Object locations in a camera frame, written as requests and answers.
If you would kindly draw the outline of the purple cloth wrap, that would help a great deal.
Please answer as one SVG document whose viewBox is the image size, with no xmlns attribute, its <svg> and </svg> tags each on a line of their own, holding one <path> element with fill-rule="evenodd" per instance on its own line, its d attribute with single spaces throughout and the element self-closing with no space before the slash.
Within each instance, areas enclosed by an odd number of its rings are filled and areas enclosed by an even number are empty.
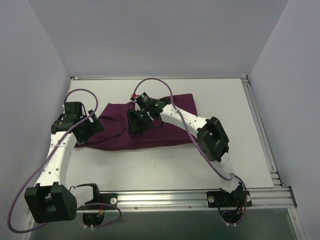
<svg viewBox="0 0 320 240">
<path fill-rule="evenodd" d="M 185 130 L 159 120 L 155 120 L 150 129 L 134 135 L 129 134 L 127 110 L 132 108 L 132 102 L 106 105 L 98 117 L 104 131 L 90 137 L 87 142 L 78 145 L 77 148 L 125 151 L 178 146 L 191 142 Z"/>
</svg>

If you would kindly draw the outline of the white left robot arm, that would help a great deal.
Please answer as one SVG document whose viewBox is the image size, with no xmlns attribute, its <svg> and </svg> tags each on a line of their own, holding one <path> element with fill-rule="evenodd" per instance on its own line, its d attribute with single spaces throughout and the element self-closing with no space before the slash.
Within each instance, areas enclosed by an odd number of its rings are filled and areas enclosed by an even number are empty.
<svg viewBox="0 0 320 240">
<path fill-rule="evenodd" d="M 95 210 L 101 197 L 95 183 L 66 186 L 67 170 L 76 146 L 102 132 L 104 128 L 92 110 L 86 112 L 81 102 L 66 102 L 64 112 L 51 126 L 48 162 L 24 198 L 36 223 L 71 221 L 77 209 L 86 206 Z"/>
</svg>

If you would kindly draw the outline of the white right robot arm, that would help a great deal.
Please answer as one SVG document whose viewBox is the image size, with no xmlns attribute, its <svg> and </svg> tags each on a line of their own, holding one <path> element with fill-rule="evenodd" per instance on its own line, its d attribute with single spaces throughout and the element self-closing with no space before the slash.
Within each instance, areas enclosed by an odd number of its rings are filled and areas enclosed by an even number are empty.
<svg viewBox="0 0 320 240">
<path fill-rule="evenodd" d="M 238 203 L 238 191 L 245 191 L 247 188 L 243 180 L 234 173 L 229 157 L 229 138 L 220 120 L 216 117 L 208 119 L 197 116 L 163 98 L 140 98 L 141 96 L 130 99 L 135 107 L 127 111 L 128 132 L 134 135 L 151 129 L 155 120 L 186 131 L 199 154 L 218 175 L 220 188 L 224 191 L 223 203 L 230 207 Z"/>
</svg>

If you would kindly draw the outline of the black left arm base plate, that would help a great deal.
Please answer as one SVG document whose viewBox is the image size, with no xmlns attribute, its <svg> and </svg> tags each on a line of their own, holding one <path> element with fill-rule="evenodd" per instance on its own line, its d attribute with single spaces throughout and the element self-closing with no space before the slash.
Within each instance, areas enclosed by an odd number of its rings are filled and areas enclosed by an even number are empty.
<svg viewBox="0 0 320 240">
<path fill-rule="evenodd" d="M 118 194 L 115 192 L 94 192 L 92 198 L 82 200 L 80 205 L 86 205 L 91 203 L 104 203 L 116 206 L 118 202 Z"/>
</svg>

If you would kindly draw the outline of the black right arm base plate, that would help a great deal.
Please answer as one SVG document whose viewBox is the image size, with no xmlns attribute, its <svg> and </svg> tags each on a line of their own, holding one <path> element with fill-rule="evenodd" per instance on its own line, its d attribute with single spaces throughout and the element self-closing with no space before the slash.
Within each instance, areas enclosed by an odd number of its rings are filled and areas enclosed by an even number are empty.
<svg viewBox="0 0 320 240">
<path fill-rule="evenodd" d="M 223 190 L 207 191 L 207 205 L 209 208 L 237 208 L 245 206 L 245 191 L 228 193 Z"/>
</svg>

